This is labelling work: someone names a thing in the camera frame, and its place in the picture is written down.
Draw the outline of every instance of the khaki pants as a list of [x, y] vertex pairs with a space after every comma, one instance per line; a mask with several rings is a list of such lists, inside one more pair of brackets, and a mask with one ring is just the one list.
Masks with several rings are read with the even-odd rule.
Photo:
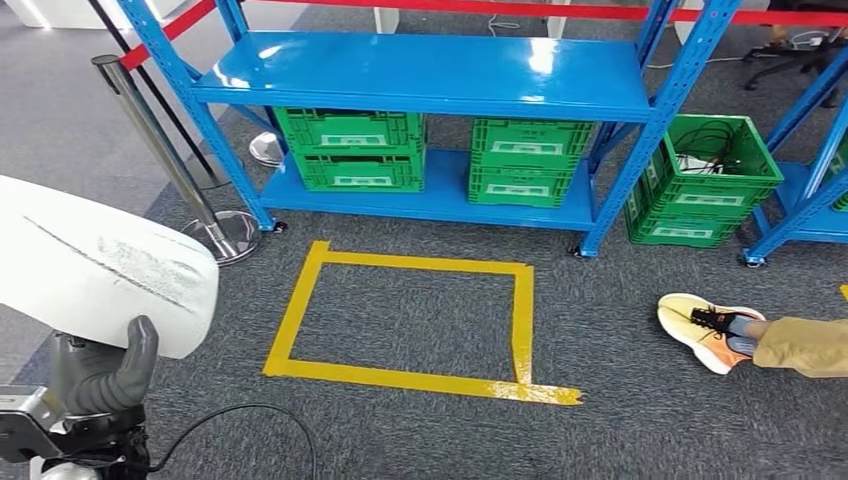
[[757, 344], [754, 364], [794, 368], [814, 378], [848, 377], [848, 320], [781, 318]]

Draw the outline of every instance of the stacked crates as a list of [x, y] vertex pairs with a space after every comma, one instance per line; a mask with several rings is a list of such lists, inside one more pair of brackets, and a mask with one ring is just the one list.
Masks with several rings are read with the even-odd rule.
[[[679, 156], [720, 164], [721, 173], [687, 173]], [[748, 117], [678, 115], [627, 199], [630, 241], [716, 247], [781, 181]]]
[[423, 115], [274, 108], [307, 189], [420, 192]]
[[[836, 149], [836, 154], [833, 155], [830, 166], [824, 174], [824, 182], [830, 180], [831, 177], [845, 168], [846, 157], [848, 157], [848, 135], [843, 135], [842, 141], [839, 142], [839, 148]], [[833, 202], [833, 209], [837, 212], [848, 212], [848, 193]]]
[[474, 119], [469, 202], [559, 207], [592, 127], [591, 122]]

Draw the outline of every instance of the shelf foot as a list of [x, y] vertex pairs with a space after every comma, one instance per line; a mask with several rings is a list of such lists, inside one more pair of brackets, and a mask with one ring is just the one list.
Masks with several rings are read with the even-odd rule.
[[569, 248], [568, 253], [574, 258], [594, 258], [598, 256], [597, 251], [583, 250], [580, 246]]
[[273, 230], [271, 230], [271, 233], [283, 233], [283, 232], [285, 232], [285, 231], [286, 231], [286, 230], [288, 230], [288, 229], [289, 229], [289, 224], [288, 224], [288, 223], [286, 223], [286, 222], [277, 222], [277, 223], [275, 223], [275, 224], [274, 224], [274, 228], [273, 228]]
[[768, 261], [764, 257], [752, 257], [748, 255], [748, 249], [743, 249], [742, 253], [737, 257], [740, 265], [748, 268], [760, 268], [768, 266]]

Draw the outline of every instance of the sneaker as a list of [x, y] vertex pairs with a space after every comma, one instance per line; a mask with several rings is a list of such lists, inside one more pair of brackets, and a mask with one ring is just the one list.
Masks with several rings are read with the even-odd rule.
[[728, 314], [739, 313], [765, 320], [760, 312], [746, 307], [724, 307], [688, 293], [672, 293], [662, 297], [657, 308], [660, 325], [672, 338], [692, 349], [707, 368], [720, 375], [750, 356], [727, 345]]

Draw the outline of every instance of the carpet floor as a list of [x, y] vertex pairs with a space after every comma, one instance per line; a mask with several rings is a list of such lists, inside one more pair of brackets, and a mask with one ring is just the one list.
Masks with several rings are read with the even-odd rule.
[[[295, 28], [366, 30], [370, 15], [310, 8]], [[503, 33], [544, 35], [540, 22], [518, 21], [520, 29]], [[625, 23], [569, 21], [567, 28], [572, 37], [635, 35]], [[417, 12], [404, 13], [401, 30], [487, 34], [482, 17]], [[716, 56], [738, 56], [762, 41], [756, 30], [731, 33]], [[657, 63], [670, 61], [676, 50], [676, 39], [666, 37]], [[711, 65], [685, 110], [750, 115], [767, 132], [809, 77], [789, 73], [746, 92], [738, 85], [751, 69], [736, 62]], [[651, 70], [649, 83], [657, 85], [662, 73]], [[780, 156], [809, 161], [832, 115], [815, 112]], [[430, 122], [432, 143], [467, 146], [468, 119]], [[231, 111], [222, 124], [239, 155], [249, 158], [246, 145], [256, 128]], [[606, 161], [601, 189], [626, 147]], [[267, 178], [267, 170], [247, 163], [258, 182]], [[241, 208], [228, 188], [209, 198], [218, 209]], [[172, 227], [192, 218], [170, 187], [148, 216]], [[848, 302], [838, 290], [848, 283], [848, 249], [790, 244], [771, 256], [768, 268], [751, 270], [736, 263], [739, 248], [753, 238], [750, 226], [718, 249], [696, 250], [630, 244], [619, 219], [601, 257], [575, 259], [567, 248], [578, 236], [568, 232], [304, 212], [278, 217], [288, 231], [268, 235], [250, 260], [222, 269], [217, 315], [203, 346], [158, 368], [148, 404], [154, 458], [205, 412], [268, 402], [291, 409], [311, 427], [321, 478], [848, 475], [848, 382], [751, 364], [726, 377], [714, 375], [655, 317], [656, 300], [676, 291], [750, 305], [771, 318], [848, 317]], [[314, 240], [329, 240], [337, 250], [533, 265], [534, 380], [577, 387], [584, 404], [262, 376]], [[511, 281], [498, 276], [325, 266], [293, 357], [511, 379], [511, 296]], [[43, 381], [43, 353], [24, 369], [20, 383]], [[236, 412], [198, 430], [154, 478], [305, 478], [306, 452], [291, 421], [262, 411]]]

